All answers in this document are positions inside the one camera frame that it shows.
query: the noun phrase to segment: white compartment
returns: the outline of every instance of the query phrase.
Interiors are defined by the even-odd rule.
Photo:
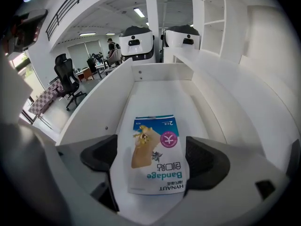
[[[204,25],[202,49],[219,55],[222,46],[224,21]]]
[[[224,19],[224,0],[204,0],[205,23]]]

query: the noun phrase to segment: balcony railing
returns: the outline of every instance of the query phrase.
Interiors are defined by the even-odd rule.
[[[60,25],[61,20],[65,17],[68,11],[78,4],[80,0],[66,0],[62,6],[58,9],[51,22],[46,29],[48,40],[50,40],[55,29]]]

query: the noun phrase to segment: floor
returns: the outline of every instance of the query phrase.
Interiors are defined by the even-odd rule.
[[[82,91],[83,93],[89,93],[100,81],[98,74],[93,75],[95,80],[83,81],[79,84],[79,89],[77,92]],[[85,96],[78,97],[78,104],[85,98]],[[57,98],[48,110],[42,115],[42,120],[45,120],[49,126],[47,126],[41,119],[37,119],[33,126],[39,128],[46,135],[52,138],[54,141],[57,141],[61,131],[63,130],[66,122],[76,109],[75,103],[71,103],[69,106],[70,111],[66,110],[70,99],[66,98]]]

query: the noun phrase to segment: person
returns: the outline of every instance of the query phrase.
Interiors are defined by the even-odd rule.
[[[108,43],[109,43],[109,56],[108,56],[108,58],[110,58],[112,56],[113,52],[116,49],[120,48],[120,46],[119,46],[119,44],[113,42],[113,39],[111,39],[111,38],[108,39]]]

